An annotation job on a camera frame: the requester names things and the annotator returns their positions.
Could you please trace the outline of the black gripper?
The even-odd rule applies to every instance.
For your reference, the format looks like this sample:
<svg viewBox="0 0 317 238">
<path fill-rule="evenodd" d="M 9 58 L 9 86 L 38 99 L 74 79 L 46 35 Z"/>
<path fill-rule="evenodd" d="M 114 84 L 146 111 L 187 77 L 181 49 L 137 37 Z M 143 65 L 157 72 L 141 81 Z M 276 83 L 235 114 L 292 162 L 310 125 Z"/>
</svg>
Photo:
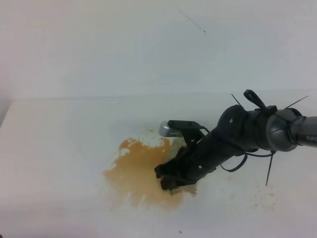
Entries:
<svg viewBox="0 0 317 238">
<path fill-rule="evenodd" d="M 217 126 L 199 142 L 180 149 L 170 162 L 154 168 L 162 190 L 193 185 L 233 156 L 256 152 L 254 118 L 239 105 L 225 110 Z"/>
</svg>

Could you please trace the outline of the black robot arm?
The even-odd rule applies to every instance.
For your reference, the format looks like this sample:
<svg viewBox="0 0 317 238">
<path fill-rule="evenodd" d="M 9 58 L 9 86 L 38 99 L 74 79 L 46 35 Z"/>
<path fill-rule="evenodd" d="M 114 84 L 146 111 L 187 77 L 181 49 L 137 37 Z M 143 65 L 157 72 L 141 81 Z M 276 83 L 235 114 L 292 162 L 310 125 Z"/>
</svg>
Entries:
<svg viewBox="0 0 317 238">
<path fill-rule="evenodd" d="M 203 134 L 204 129 L 195 121 L 161 123 L 161 136 L 182 137 L 186 142 L 174 158 L 155 167 L 162 190 L 193 185 L 234 156 L 244 158 L 229 169 L 230 173 L 240 169 L 259 149 L 269 151 L 272 157 L 277 151 L 317 145 L 317 118 L 303 116 L 294 108 L 269 106 L 246 111 L 234 105 L 224 111 L 213 130 Z"/>
</svg>

